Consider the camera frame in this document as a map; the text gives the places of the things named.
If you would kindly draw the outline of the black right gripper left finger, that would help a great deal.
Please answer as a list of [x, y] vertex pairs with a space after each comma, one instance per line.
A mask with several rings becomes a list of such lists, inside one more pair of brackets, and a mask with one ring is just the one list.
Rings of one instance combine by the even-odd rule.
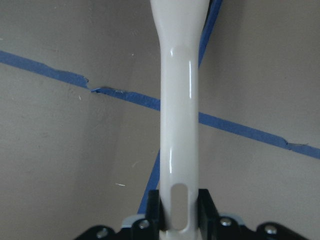
[[159, 190], [150, 190], [147, 199], [147, 220], [157, 229], [165, 230], [165, 216]]

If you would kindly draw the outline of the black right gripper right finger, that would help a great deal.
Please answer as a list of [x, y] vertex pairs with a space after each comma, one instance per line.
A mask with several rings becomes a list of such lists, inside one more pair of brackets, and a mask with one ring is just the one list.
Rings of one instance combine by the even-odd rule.
[[213, 229], [219, 218], [218, 210], [208, 189], [198, 190], [198, 226], [200, 229]]

